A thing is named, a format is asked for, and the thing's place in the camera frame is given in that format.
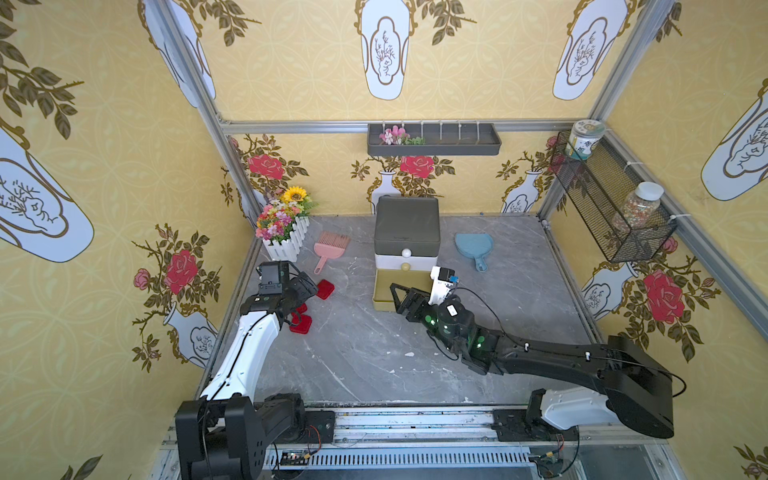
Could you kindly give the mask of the white drawer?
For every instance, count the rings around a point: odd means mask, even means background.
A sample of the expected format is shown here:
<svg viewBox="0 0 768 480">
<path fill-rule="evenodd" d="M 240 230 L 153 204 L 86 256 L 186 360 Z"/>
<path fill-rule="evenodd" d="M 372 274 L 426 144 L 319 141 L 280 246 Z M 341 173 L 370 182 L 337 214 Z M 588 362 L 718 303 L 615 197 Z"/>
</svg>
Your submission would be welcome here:
<svg viewBox="0 0 768 480">
<path fill-rule="evenodd" d="M 377 269 L 430 272 L 437 265 L 436 257 L 375 255 Z"/>
</svg>

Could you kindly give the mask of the grey top drawer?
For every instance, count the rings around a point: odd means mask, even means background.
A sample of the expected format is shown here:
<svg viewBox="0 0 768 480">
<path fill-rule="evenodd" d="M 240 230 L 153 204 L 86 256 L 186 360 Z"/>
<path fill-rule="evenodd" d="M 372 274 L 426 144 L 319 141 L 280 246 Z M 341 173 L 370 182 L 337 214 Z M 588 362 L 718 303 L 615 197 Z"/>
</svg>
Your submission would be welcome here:
<svg viewBox="0 0 768 480">
<path fill-rule="evenodd" d="M 405 250 L 412 257 L 437 257 L 439 255 L 440 241 L 417 242 L 413 240 L 374 240 L 376 255 L 402 256 Z"/>
</svg>

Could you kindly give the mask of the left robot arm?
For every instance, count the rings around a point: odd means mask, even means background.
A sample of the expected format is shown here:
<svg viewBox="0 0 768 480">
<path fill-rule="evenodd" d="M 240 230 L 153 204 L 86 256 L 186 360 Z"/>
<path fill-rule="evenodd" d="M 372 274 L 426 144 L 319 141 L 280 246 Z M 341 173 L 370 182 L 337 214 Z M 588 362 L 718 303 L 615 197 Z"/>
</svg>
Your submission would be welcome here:
<svg viewBox="0 0 768 480">
<path fill-rule="evenodd" d="M 183 402 L 175 414 L 183 479 L 256 479 L 275 441 L 298 438 L 306 428 L 300 395 L 251 399 L 281 327 L 318 291 L 304 272 L 268 269 L 261 268 L 258 292 L 240 306 L 234 340 L 218 371 L 198 399 Z"/>
</svg>

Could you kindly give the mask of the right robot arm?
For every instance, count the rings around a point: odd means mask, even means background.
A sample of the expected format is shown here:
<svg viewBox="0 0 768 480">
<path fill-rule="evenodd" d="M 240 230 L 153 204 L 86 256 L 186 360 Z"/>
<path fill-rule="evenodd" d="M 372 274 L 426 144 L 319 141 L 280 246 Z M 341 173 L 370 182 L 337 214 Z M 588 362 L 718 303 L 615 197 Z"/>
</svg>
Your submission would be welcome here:
<svg viewBox="0 0 768 480">
<path fill-rule="evenodd" d="M 560 344 L 525 339 L 478 325 L 456 294 L 442 303 L 430 294 L 390 285 L 395 310 L 425 327 L 437 345 L 478 374 L 525 374 L 568 382 L 605 397 L 607 410 L 646 436 L 674 435 L 673 374 L 631 340 Z"/>
</svg>

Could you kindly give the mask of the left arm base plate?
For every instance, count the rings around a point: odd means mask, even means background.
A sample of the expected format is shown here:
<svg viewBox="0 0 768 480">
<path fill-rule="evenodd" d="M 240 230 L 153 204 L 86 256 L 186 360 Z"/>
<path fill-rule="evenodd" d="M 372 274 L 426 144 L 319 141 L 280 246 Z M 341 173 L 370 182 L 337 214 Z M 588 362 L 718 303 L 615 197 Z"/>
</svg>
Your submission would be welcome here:
<svg viewBox="0 0 768 480">
<path fill-rule="evenodd" d="M 297 427 L 291 427 L 279 438 L 280 444 L 309 444 L 323 447 L 334 441 L 336 414 L 332 410 L 310 410 Z"/>
</svg>

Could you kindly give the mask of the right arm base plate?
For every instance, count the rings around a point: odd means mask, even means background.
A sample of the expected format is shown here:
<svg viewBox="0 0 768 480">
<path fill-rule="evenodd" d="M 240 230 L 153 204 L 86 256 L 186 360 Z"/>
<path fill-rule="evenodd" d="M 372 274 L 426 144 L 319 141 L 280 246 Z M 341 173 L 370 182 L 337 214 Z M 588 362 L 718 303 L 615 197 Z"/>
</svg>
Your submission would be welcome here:
<svg viewBox="0 0 768 480">
<path fill-rule="evenodd" d="M 530 420 L 523 409 L 494 409 L 491 429 L 500 442 L 575 442 L 579 436 L 576 427 L 559 430 L 539 418 Z"/>
</svg>

